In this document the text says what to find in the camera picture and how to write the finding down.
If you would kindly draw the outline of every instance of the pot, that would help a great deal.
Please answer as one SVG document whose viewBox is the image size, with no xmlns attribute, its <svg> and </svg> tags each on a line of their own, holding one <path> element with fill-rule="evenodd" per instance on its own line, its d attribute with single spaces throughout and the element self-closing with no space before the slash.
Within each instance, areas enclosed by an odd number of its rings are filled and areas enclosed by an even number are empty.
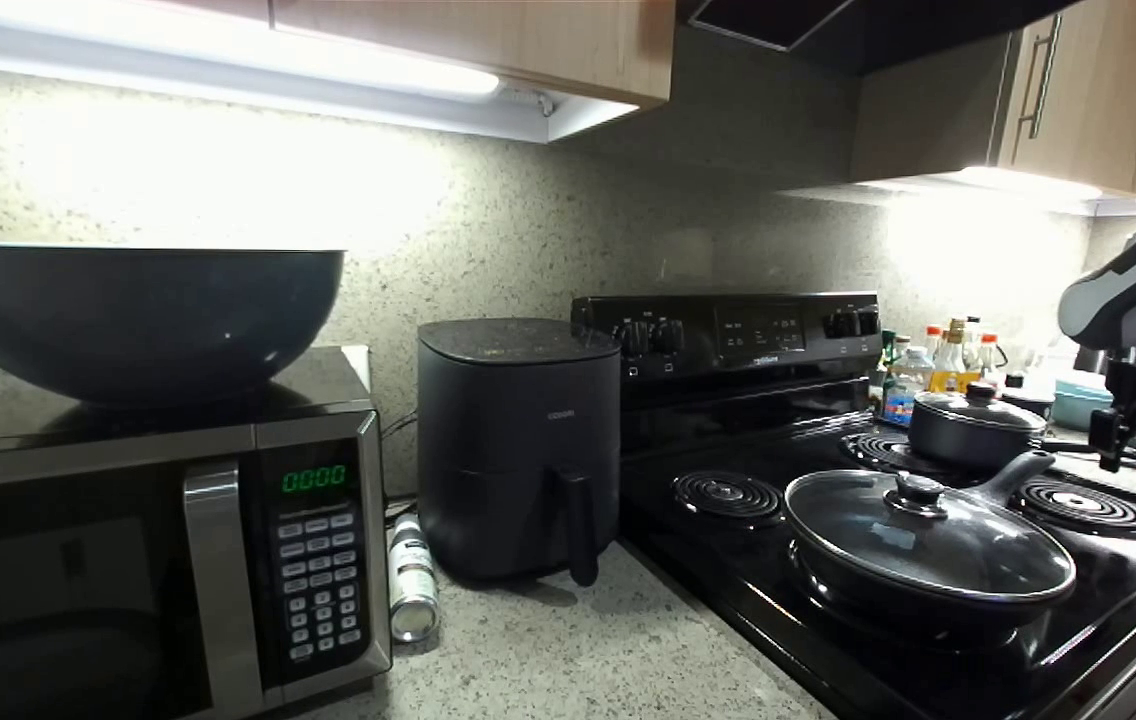
<svg viewBox="0 0 1136 720">
<path fill-rule="evenodd" d="M 982 490 L 837 468 L 786 490 L 789 562 L 811 595 L 858 620 L 949 646 L 1005 646 L 1076 583 L 1073 553 L 1007 513 L 1053 460 L 1019 453 Z"/>
<path fill-rule="evenodd" d="M 982 392 L 951 406 L 916 406 L 912 412 L 912 458 L 937 460 L 957 472 L 992 477 L 1013 458 L 1027 453 L 1046 421 L 1013 406 L 998 406 Z"/>
</svg>

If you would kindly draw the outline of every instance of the stove control panel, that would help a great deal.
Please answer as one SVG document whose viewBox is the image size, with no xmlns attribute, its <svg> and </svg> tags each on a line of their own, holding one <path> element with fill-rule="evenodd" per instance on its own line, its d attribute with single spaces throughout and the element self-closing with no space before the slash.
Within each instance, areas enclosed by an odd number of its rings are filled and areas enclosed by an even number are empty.
<svg viewBox="0 0 1136 720">
<path fill-rule="evenodd" d="M 625 354 L 625 380 L 685 380 L 749 369 L 847 364 L 879 356 L 879 304 L 847 295 L 581 295 L 573 329 Z"/>
</svg>

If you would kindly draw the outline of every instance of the microwave keypad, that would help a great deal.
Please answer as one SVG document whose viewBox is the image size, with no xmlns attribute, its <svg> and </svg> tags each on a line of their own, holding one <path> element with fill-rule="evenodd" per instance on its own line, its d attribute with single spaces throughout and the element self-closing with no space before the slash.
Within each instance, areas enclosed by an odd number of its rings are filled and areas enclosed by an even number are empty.
<svg viewBox="0 0 1136 720">
<path fill-rule="evenodd" d="M 363 642 L 356 513 L 285 519 L 275 528 L 290 661 L 307 664 Z"/>
</svg>

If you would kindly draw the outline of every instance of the black air fryer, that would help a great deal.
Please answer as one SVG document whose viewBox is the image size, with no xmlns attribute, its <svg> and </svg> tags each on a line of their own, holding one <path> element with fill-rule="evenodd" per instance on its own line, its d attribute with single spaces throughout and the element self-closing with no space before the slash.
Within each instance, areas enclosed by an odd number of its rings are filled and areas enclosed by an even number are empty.
<svg viewBox="0 0 1136 720">
<path fill-rule="evenodd" d="M 565 320 L 447 320 L 415 356 L 420 519 L 458 582 L 568 564 L 616 533 L 620 354 Z"/>
</svg>

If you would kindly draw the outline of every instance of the air fryer handle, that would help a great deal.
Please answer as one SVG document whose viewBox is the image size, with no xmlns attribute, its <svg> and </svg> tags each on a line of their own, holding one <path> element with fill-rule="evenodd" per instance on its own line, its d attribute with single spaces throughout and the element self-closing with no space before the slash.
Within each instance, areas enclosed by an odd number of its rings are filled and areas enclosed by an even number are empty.
<svg viewBox="0 0 1136 720">
<path fill-rule="evenodd" d="M 589 589 L 601 578 L 595 564 L 595 513 L 594 513 L 594 481 L 573 472 L 548 472 L 551 485 L 565 490 L 565 519 L 568 519 L 568 578 Z"/>
</svg>

